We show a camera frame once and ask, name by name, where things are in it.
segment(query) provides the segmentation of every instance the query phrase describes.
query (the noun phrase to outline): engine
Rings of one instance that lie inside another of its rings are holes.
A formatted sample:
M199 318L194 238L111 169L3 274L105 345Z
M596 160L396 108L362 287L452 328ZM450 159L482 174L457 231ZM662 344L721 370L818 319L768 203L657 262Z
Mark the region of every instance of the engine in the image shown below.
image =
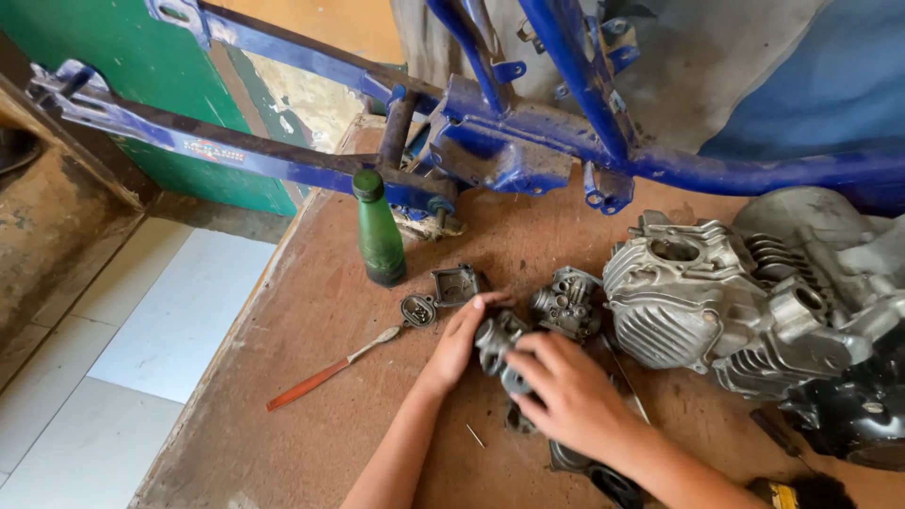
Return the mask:
M603 274L624 351L781 401L819 453L905 469L905 216L791 187L731 226L646 211L629 231Z

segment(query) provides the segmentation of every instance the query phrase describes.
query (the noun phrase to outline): bolt hole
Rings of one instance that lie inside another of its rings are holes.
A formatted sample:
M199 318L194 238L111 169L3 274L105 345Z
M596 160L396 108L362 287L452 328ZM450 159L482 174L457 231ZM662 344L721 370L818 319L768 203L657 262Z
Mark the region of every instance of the bolt hole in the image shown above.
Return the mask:
M651 242L651 251L654 256L668 262L691 262L700 255L698 248L693 245L659 238Z
M181 21L182 23L188 23L188 16L180 13L173 7L167 7L166 5L161 5L160 13L163 14L164 16L171 17L173 19Z
M820 297L813 290L798 287L795 289L795 297L800 303L815 311L820 311L824 308Z

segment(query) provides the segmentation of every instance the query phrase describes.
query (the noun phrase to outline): wooden workbench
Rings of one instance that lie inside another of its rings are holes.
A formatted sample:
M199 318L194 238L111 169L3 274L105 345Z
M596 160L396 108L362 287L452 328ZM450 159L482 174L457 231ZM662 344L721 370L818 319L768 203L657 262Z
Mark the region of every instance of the wooden workbench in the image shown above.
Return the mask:
M378 140L379 130L360 129L347 139L346 151L373 150ZM406 330L286 408L269 414L264 403L399 323L402 297L433 291L431 270L467 261L496 288L525 298L563 265L599 273L611 246L627 238L625 229L645 208L686 224L697 217L728 222L745 203L639 179L634 202L607 217L584 204L578 175L572 183L543 197L465 193L456 215L468 231L436 244L408 244L409 279L393 290L365 277L356 249L355 199L314 197L274 253L132 507L337 507L452 311L440 310L433 327ZM752 404L739 395L690 370L628 371L654 424L733 480L803 471L749 421ZM503 429L505 400L499 381L473 363L443 406L415 506L609 507L583 477L548 471L542 436ZM902 507L905 475L810 451L807 460L843 480L862 509Z

